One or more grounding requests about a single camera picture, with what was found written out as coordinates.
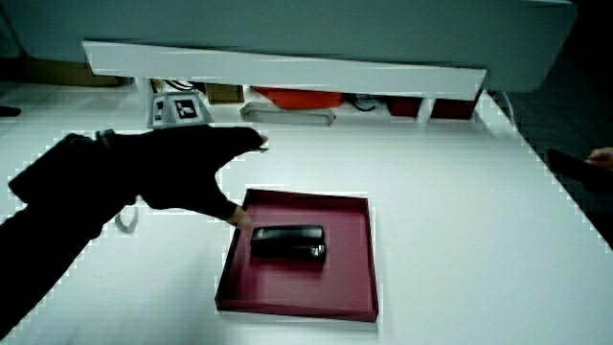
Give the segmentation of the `person's left hand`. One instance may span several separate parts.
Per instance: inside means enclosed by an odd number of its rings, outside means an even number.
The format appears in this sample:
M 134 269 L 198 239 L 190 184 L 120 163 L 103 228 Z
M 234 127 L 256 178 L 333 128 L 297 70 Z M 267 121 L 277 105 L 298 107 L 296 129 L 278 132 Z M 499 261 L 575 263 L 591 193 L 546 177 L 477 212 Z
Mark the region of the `person's left hand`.
M 100 135 L 114 163 L 126 168 L 125 183 L 156 210 L 185 209 L 251 230 L 253 220 L 229 200 L 217 171 L 250 151 L 264 151 L 268 138 L 248 126 L 193 125 L 141 134 Z

